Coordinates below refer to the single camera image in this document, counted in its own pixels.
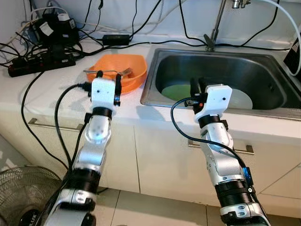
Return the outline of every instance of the stainless steel sink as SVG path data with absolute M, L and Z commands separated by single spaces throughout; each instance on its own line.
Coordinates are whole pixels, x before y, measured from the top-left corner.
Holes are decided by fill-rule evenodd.
M 152 59 L 141 103 L 171 107 L 176 99 L 165 97 L 162 91 L 174 85 L 189 85 L 191 78 L 199 77 L 207 85 L 229 85 L 251 98 L 252 109 L 230 108 L 229 113 L 301 120 L 300 92 L 270 55 L 159 48 Z M 187 92 L 175 92 L 177 99 L 187 97 Z

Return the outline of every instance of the fan grille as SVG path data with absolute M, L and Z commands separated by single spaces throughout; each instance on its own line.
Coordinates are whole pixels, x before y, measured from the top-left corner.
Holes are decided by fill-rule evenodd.
M 43 167 L 8 169 L 0 173 L 0 214 L 9 225 L 18 225 L 25 212 L 43 210 L 60 184 L 60 178 Z

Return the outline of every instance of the faucet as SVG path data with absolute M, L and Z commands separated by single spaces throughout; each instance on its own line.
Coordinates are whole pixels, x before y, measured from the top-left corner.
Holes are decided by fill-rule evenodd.
M 222 14 L 225 9 L 227 0 L 222 0 L 220 9 L 217 15 L 216 23 L 214 26 L 214 29 L 212 30 L 211 37 L 209 37 L 207 34 L 204 34 L 205 41 L 207 43 L 206 51 L 213 52 L 215 49 L 215 43 L 218 35 L 218 28 L 220 26 Z M 244 8 L 246 5 L 250 4 L 251 0 L 233 0 L 232 8 Z

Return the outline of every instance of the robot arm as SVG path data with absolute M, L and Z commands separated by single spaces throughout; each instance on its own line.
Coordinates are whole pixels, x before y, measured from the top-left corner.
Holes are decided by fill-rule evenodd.
M 200 125 L 201 138 L 233 150 L 233 139 L 228 132 L 227 122 L 220 120 L 228 107 L 232 89 L 222 84 L 206 87 L 200 79 L 200 92 L 194 79 L 190 84 L 192 100 L 186 101 L 185 106 L 193 106 L 194 121 Z M 270 226 L 257 200 L 250 169 L 240 157 L 219 145 L 201 143 L 200 146 L 222 207 L 222 221 L 228 226 Z
M 105 158 L 105 149 L 111 138 L 111 120 L 115 105 L 120 105 L 121 76 L 116 83 L 95 78 L 91 88 L 92 116 L 85 138 L 72 166 L 66 185 L 51 209 L 47 226 L 95 226 L 90 214 L 95 208 L 96 192 Z

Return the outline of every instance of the electric fan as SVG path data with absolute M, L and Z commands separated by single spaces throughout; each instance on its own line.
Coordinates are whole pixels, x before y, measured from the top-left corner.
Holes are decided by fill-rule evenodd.
M 60 184 L 60 178 L 43 167 L 24 166 L 1 172 L 0 225 L 31 226 Z

